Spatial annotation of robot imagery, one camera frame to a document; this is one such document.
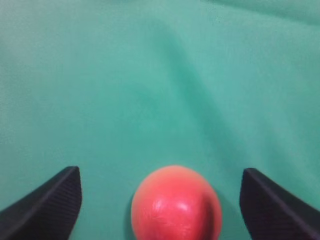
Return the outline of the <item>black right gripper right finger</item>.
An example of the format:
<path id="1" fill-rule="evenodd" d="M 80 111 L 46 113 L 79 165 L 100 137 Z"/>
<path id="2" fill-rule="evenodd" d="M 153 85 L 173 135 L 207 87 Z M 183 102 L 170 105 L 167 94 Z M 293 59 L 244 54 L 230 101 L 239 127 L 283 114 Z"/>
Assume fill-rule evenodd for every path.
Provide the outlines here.
<path id="1" fill-rule="evenodd" d="M 253 240 L 320 238 L 320 212 L 255 168 L 243 171 L 239 206 Z"/>

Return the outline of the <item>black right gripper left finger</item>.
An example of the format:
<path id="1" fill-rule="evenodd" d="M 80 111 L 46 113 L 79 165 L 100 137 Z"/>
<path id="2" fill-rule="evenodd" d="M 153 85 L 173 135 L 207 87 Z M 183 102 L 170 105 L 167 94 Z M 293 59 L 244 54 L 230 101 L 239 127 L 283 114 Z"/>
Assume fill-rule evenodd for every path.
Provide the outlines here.
<path id="1" fill-rule="evenodd" d="M 0 212 L 2 240 L 67 240 L 82 205 L 78 166 L 68 166 Z"/>

